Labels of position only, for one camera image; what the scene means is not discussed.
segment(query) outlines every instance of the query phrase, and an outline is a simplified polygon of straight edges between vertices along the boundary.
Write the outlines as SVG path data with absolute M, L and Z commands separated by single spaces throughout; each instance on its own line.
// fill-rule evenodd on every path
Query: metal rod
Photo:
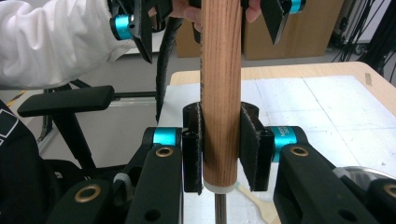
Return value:
M 215 194 L 216 224 L 227 224 L 226 194 Z

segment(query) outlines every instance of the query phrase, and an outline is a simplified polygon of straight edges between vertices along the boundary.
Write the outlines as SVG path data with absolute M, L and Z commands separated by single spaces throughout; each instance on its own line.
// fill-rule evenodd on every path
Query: white cloth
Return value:
M 110 17 L 106 0 L 0 1 L 0 89 L 61 86 L 114 62 L 134 43 L 113 36 Z

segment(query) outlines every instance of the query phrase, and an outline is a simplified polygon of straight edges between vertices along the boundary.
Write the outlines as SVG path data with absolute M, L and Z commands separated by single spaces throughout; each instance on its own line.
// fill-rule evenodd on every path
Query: wooden rod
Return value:
M 203 0 L 202 13 L 204 181 L 225 194 L 236 181 L 239 151 L 242 9 L 239 0 Z

